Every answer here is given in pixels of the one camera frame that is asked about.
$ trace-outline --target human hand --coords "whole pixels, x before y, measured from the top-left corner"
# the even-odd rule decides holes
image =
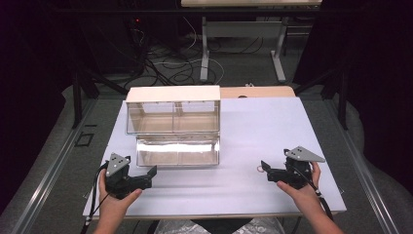
[[[119,200],[106,192],[106,170],[99,175],[99,223],[94,233],[115,233],[124,219],[128,207],[140,196],[141,189],[136,189],[126,198]]]
[[[319,187],[319,176],[321,174],[319,164],[316,162],[312,162],[311,164],[313,166],[313,184],[315,187]],[[278,181],[277,186],[292,198],[298,210],[300,210],[307,219],[310,219],[314,215],[325,215],[319,202],[319,198],[310,184],[307,184],[298,190],[283,181]]]

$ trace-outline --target hand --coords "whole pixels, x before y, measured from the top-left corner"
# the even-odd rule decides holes
[[[319,169],[319,164],[316,162],[311,163],[313,165],[313,184],[315,187],[319,187],[319,176],[321,174],[321,170]],[[306,218],[308,215],[312,215],[314,213],[323,213],[324,210],[319,203],[319,198],[316,195],[313,187],[310,184],[305,185],[301,189],[297,190],[288,184],[278,181],[277,186],[288,194],[292,200],[294,200],[295,205],[297,206],[298,210],[300,210]]]
[[[94,233],[115,233],[124,219],[128,207],[140,196],[141,189],[136,189],[126,198],[119,200],[106,192],[106,170],[99,175],[99,223]]]
[[[319,187],[321,170],[316,162],[313,165],[313,184]],[[294,200],[295,206],[309,220],[318,234],[341,234],[343,231],[327,216],[319,202],[313,187],[309,184],[297,190],[288,184],[278,181],[277,186]]]

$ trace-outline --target forearm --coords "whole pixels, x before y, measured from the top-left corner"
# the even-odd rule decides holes
[[[118,224],[99,222],[94,234],[113,234],[118,229]]]
[[[325,213],[306,216],[317,234],[344,233]]]

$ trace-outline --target table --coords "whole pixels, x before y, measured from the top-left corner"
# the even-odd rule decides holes
[[[182,7],[287,7],[287,6],[318,6],[321,0],[181,0]],[[200,79],[207,80],[209,50],[208,37],[277,37],[277,46],[271,51],[274,68],[280,82],[285,82],[280,54],[282,43],[288,25],[288,18],[282,21],[207,21],[203,17],[203,58]]]
[[[158,168],[153,187],[143,191],[126,218],[300,215],[292,199],[267,181],[257,167],[264,160],[273,168],[284,169],[283,149],[298,145],[324,158],[301,100],[288,87],[221,88],[221,95],[219,165]],[[134,136],[125,134],[126,110],[124,102],[102,163],[112,152],[131,155],[130,176],[146,175],[150,168],[136,166]],[[319,165],[319,187],[330,209],[334,213],[345,211],[328,164]],[[84,215],[89,214],[90,207],[91,198]]]

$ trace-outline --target clear plastic box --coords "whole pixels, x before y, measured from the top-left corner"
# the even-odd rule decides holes
[[[127,106],[138,166],[219,164],[219,86],[131,88]]]

